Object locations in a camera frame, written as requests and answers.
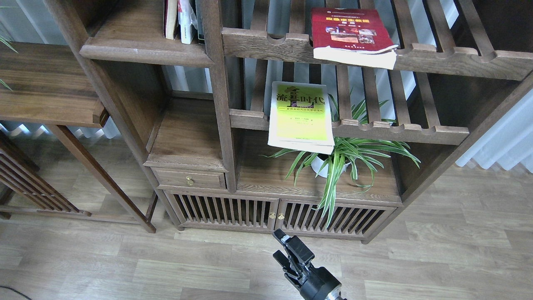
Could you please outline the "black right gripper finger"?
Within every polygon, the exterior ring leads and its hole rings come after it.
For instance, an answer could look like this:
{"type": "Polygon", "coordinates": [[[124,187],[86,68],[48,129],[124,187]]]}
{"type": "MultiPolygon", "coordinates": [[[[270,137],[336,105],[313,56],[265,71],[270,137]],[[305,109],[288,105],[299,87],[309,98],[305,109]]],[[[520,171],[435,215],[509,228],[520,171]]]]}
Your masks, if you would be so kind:
{"type": "Polygon", "coordinates": [[[315,257],[314,253],[297,236],[290,237],[281,229],[275,230],[273,236],[284,247],[286,257],[291,255],[302,265],[304,271],[309,270],[312,266],[311,260],[315,257]]]}
{"type": "Polygon", "coordinates": [[[304,268],[297,260],[295,261],[291,255],[286,257],[280,250],[276,251],[273,257],[280,264],[285,273],[285,278],[292,285],[303,285],[306,281],[306,275],[304,268]]]}

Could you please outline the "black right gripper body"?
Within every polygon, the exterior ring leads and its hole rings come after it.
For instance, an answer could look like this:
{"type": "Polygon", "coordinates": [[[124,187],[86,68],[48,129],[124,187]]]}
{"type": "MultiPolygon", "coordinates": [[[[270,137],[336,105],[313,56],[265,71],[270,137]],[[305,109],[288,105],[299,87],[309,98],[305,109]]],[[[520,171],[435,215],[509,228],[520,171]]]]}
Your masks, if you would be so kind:
{"type": "Polygon", "coordinates": [[[305,300],[342,300],[341,283],[324,267],[309,267],[296,285],[305,300]]]}

